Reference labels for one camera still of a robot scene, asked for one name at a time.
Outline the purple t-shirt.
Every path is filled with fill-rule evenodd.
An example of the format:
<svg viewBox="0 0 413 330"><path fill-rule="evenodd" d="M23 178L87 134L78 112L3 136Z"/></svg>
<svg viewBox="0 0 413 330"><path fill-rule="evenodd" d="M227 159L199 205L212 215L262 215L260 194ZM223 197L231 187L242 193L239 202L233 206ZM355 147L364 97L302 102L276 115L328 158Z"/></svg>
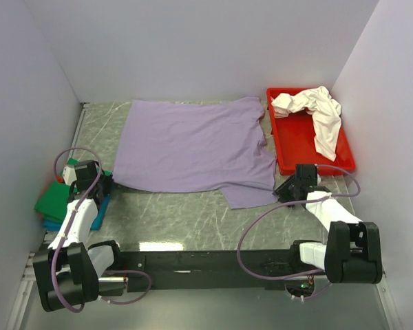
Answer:
<svg viewBox="0 0 413 330"><path fill-rule="evenodd" d="M221 104L135 100L114 181L154 193L219 190L232 209L273 204L275 156L266 150L257 97Z"/></svg>

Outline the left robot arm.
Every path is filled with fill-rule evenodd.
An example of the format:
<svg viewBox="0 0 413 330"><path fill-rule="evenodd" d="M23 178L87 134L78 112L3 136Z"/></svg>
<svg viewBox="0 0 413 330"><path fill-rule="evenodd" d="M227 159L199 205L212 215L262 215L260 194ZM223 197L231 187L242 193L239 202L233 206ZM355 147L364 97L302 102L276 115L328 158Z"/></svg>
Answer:
<svg viewBox="0 0 413 330"><path fill-rule="evenodd" d="M116 276L124 267L114 240L85 247L94 220L108 205L112 176L106 176L94 160L75 164L74 172L59 233L33 258L41 305L47 312L63 309L64 301L78 309L95 301L103 273Z"/></svg>

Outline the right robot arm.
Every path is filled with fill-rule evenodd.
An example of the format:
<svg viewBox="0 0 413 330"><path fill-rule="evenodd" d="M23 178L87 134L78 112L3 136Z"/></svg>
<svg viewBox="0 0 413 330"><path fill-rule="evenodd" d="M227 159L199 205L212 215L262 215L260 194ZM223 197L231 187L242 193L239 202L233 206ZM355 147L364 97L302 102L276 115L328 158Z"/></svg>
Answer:
<svg viewBox="0 0 413 330"><path fill-rule="evenodd" d="M323 270L331 283L377 284L383 277L379 227L346 210L337 196L322 186L319 165L298 164L295 173L275 189L278 201L301 205L328 232L326 243L302 242L288 257L288 266L304 274L312 266Z"/></svg>

